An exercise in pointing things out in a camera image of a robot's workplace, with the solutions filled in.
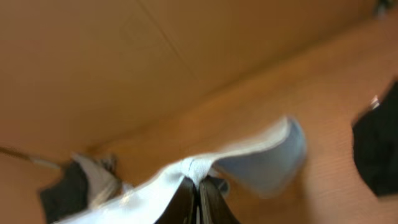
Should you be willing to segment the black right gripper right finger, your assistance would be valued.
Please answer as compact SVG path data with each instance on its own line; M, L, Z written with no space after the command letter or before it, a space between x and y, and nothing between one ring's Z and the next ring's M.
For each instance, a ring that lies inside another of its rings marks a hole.
M240 224L221 194L220 187L228 185L225 180L209 175L200 182L199 222L200 224Z

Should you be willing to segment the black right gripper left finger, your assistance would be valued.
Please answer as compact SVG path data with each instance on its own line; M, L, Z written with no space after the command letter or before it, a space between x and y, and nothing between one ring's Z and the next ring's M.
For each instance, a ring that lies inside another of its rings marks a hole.
M185 177L155 224L196 224L197 206L197 189L192 180Z

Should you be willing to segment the light blue t-shirt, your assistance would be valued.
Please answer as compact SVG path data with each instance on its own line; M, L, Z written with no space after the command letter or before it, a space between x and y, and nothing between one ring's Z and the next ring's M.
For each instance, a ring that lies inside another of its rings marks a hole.
M283 117L253 138L169 164L144 184L64 223L155 223L170 208L178 190L184 185L198 190L212 170L224 172L261 197L270 197L294 178L305 155L301 125Z

